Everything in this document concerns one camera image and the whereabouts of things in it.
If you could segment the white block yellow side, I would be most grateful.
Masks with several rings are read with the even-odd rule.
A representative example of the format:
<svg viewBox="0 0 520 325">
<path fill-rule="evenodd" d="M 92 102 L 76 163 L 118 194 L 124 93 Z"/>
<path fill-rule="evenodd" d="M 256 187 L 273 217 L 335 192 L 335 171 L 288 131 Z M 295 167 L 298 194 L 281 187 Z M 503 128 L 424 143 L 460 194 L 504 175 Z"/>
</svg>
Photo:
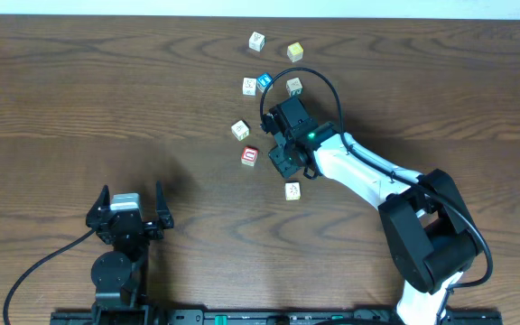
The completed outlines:
<svg viewBox="0 0 520 325">
<path fill-rule="evenodd" d="M 287 182 L 284 185 L 284 192 L 287 200 L 299 200 L 302 196 L 299 182 Z"/>
</svg>

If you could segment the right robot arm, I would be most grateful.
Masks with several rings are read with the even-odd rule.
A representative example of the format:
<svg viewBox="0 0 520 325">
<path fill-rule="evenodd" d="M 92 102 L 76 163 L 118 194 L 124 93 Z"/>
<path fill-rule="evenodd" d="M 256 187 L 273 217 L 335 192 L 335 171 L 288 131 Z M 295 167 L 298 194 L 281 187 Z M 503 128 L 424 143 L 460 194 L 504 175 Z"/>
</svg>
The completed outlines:
<svg viewBox="0 0 520 325">
<path fill-rule="evenodd" d="M 359 144 L 342 127 L 306 113 L 273 111 L 262 128 L 276 141 L 269 157 L 288 178 L 303 171 L 341 183 L 375 208 L 404 278 L 396 315 L 405 324 L 440 324 L 461 276 L 478 255 L 492 258 L 449 174 L 406 170 Z"/>
</svg>

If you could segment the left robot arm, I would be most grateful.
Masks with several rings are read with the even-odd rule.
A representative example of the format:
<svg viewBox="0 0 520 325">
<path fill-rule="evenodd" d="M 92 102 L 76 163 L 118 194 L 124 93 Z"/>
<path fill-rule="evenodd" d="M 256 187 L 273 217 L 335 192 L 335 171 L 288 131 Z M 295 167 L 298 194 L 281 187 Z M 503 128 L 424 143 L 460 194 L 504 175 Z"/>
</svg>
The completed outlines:
<svg viewBox="0 0 520 325">
<path fill-rule="evenodd" d="M 105 186 L 86 216 L 86 225 L 112 247 L 94 262 L 94 324 L 165 324 L 166 312 L 147 298 L 149 246 L 174 227 L 160 182 L 155 185 L 156 219 L 143 220 L 137 193 L 109 196 Z"/>
</svg>

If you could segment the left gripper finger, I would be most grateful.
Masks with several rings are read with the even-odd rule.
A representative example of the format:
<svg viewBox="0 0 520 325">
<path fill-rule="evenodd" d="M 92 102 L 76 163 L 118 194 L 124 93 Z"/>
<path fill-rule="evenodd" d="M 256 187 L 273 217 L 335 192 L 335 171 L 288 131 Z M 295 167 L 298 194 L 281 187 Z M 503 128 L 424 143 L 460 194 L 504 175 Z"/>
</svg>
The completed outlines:
<svg viewBox="0 0 520 325">
<path fill-rule="evenodd" d="M 107 185 L 104 185 L 102 187 L 102 190 L 99 193 L 96 201 L 90 208 L 88 215 L 90 217 L 98 217 L 101 215 L 101 213 L 104 209 L 109 207 L 109 205 L 110 205 L 109 188 Z"/>
<path fill-rule="evenodd" d="M 163 195 L 163 186 L 160 181 L 155 185 L 155 212 L 161 222 L 170 220 L 170 210 Z"/>
</svg>

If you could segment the red U block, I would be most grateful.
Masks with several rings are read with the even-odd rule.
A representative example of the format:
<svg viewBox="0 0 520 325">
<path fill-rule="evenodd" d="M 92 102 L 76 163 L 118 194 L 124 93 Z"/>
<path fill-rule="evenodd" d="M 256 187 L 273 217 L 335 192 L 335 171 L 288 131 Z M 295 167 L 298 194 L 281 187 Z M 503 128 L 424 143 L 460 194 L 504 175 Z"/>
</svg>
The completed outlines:
<svg viewBox="0 0 520 325">
<path fill-rule="evenodd" d="M 258 154 L 259 152 L 257 149 L 246 146 L 241 154 L 241 163 L 254 167 L 258 158 Z"/>
</svg>

